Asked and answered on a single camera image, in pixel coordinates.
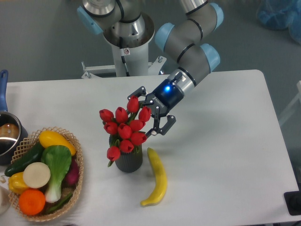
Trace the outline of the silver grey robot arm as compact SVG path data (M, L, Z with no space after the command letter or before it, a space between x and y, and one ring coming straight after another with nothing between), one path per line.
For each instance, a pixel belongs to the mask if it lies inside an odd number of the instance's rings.
M148 74L151 40L178 64L151 93L144 87L134 92L144 96L142 104L151 108L154 124L147 136L166 134L175 123L170 110L220 63L218 52L201 41L223 22L222 9L206 0L182 0L181 6L186 20L178 26L166 23L158 30L137 0L85 0L77 9L84 26L111 45L118 77Z

